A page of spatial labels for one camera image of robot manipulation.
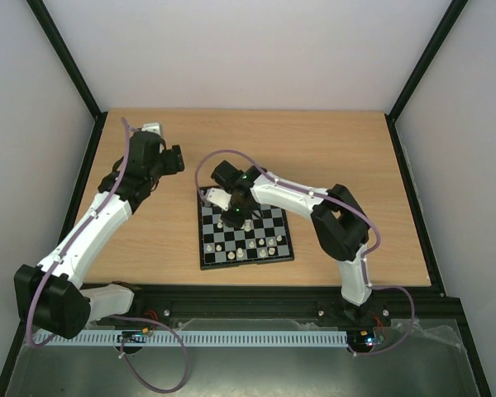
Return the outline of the black magnetic chess board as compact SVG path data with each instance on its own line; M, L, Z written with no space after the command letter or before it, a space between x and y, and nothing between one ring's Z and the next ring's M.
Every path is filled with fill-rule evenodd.
M217 270L240 265L292 261L293 244L287 214L282 208L260 205L252 219L242 229L226 226L221 220L221 209L198 200L198 235L201 270ZM276 241L281 235L283 240ZM215 251L217 244L222 251ZM206 246L212 245L212 252ZM242 248L245 257L238 259L236 250Z

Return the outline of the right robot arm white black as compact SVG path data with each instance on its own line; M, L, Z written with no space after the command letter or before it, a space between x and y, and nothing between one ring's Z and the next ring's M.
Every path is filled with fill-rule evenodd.
M211 178L217 187L208 190L205 199L222 210L221 220L229 227L243 228L262 205L311 221L320 247L339 266L346 318L360 324L372 315L372 288L365 264L370 226L345 186L308 187L254 165L239 170L226 160L214 169Z

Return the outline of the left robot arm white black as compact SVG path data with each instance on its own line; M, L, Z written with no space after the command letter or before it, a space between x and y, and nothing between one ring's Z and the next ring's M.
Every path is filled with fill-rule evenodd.
M112 315L139 314L142 291L125 282L83 289L84 278L114 232L156 189L160 178L184 170L178 145L167 147L159 123L126 127L124 156L100 185L86 213L64 240L37 265L22 265L14 275L17 308L33 328L65 338L77 336L90 322Z

